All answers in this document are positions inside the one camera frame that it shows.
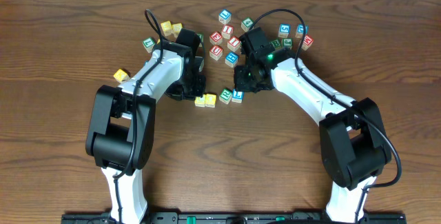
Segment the yellow block C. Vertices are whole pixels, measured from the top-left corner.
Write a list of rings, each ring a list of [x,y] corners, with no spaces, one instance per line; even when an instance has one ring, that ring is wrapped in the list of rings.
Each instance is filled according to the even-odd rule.
[[[201,97],[196,97],[194,100],[194,104],[196,107],[204,108],[205,107],[205,95],[203,95]]]

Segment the green block R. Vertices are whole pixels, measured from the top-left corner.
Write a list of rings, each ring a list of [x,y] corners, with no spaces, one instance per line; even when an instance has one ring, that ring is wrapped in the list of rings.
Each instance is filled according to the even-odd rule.
[[[219,94],[219,100],[222,103],[228,105],[230,103],[231,99],[232,99],[232,95],[233,95],[233,93],[232,93],[231,90],[228,90],[227,88],[224,88],[222,90],[222,92]]]

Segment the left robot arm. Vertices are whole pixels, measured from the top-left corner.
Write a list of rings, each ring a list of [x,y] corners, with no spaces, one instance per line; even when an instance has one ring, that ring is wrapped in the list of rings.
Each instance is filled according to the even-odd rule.
[[[183,29],[175,41],[156,44],[151,59],[131,79],[96,92],[85,150],[107,179],[112,223],[140,223],[145,216],[142,169],[154,142],[156,104],[163,95],[177,101],[203,96],[200,44],[194,31]]]

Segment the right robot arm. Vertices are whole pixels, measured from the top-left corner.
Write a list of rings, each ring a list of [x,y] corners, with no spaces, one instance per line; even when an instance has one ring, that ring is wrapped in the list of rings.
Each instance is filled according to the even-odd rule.
[[[234,69],[239,92],[276,89],[298,104],[318,125],[321,159],[333,181],[327,216],[357,223],[367,192],[392,159],[380,111],[369,98],[356,101],[313,74],[289,48],[276,49],[261,28],[239,38],[245,64]]]

